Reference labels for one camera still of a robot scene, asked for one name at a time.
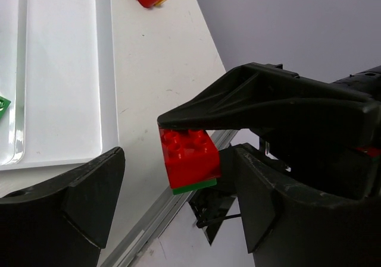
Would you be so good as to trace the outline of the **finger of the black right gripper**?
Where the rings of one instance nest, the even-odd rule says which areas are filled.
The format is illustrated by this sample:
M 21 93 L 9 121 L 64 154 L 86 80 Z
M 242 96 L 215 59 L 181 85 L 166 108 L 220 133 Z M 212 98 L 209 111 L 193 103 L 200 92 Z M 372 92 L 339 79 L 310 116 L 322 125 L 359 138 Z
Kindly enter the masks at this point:
M 281 131 L 368 146 L 380 138 L 380 68 L 324 83 L 252 62 L 228 71 L 157 123 L 172 130 Z

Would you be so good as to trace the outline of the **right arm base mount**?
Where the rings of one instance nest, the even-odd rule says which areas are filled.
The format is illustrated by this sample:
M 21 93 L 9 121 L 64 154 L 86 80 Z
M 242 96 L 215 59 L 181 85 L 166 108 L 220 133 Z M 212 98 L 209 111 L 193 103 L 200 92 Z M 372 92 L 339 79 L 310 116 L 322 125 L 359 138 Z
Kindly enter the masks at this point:
M 189 204 L 196 216 L 195 226 L 203 230 L 212 243 L 223 221 L 240 217 L 240 213 L 228 216 L 236 197 L 233 145 L 220 151 L 221 177 L 217 184 L 195 192 Z

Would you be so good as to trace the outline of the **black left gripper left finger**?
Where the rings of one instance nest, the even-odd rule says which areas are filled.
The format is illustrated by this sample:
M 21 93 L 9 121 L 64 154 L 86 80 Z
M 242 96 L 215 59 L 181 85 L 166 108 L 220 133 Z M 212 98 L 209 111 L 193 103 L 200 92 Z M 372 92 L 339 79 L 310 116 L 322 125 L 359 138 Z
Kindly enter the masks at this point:
M 125 156 L 115 147 L 1 198 L 1 266 L 96 266 L 107 245 Z

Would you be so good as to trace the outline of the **aluminium table rail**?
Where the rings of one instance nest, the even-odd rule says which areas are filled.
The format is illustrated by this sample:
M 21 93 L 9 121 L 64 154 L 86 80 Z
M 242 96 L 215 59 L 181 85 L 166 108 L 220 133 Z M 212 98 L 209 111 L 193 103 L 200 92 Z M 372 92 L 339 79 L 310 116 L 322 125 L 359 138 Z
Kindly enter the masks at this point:
M 172 194 L 157 128 L 120 132 L 126 157 L 107 246 L 98 266 L 126 266 L 183 199 Z

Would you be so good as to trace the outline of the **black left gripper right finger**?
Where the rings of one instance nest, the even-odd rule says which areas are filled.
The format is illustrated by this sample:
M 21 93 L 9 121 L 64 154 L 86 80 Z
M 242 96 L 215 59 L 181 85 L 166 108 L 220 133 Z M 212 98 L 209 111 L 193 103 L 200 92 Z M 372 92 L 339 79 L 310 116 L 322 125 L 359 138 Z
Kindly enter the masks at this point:
M 352 200 L 306 186 L 258 150 L 233 153 L 248 252 L 256 266 L 379 266 L 380 198 Z

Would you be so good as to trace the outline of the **green lego plate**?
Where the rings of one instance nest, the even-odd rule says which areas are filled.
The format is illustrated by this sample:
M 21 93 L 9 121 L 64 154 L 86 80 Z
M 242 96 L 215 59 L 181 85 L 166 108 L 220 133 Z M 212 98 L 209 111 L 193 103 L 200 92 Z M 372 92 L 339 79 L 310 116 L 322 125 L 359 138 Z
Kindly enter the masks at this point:
M 187 186 L 184 186 L 184 187 L 179 187 L 179 188 L 172 189 L 172 193 L 174 195 L 183 194 L 183 193 L 187 193 L 187 192 L 190 192 L 190 191 L 196 191 L 196 190 L 204 189 L 204 188 L 207 188 L 207 187 L 211 187 L 211 186 L 214 186 L 216 184 L 217 184 L 217 179 L 213 178 L 213 179 L 210 179 L 210 180 L 207 180 L 207 181 L 202 181 L 202 182 L 198 182 L 198 183 L 195 183 L 195 184 L 190 184 L 190 185 L 187 185 Z

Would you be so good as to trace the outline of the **red lego brick stack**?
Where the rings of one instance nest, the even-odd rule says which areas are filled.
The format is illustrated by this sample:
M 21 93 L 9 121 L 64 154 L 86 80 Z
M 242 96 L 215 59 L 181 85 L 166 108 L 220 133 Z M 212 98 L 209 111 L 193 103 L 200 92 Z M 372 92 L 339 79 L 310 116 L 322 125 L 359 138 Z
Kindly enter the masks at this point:
M 219 151 L 205 130 L 159 132 L 171 189 L 221 177 Z

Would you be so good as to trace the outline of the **green lego brick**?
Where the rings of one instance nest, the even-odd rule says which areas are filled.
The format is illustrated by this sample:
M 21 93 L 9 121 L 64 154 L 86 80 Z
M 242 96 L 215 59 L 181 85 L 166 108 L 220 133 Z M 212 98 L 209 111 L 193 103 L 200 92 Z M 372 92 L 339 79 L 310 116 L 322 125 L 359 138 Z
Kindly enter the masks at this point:
M 0 119 L 2 119 L 5 113 L 7 112 L 10 104 L 10 100 L 0 96 Z

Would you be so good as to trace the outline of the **white divided sorting tray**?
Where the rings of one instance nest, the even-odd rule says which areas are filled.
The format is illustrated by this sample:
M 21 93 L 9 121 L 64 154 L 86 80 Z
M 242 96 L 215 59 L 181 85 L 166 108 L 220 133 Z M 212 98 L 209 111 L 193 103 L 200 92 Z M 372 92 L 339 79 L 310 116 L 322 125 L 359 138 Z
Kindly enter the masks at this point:
M 118 145 L 111 0 L 1 0 L 1 169 Z

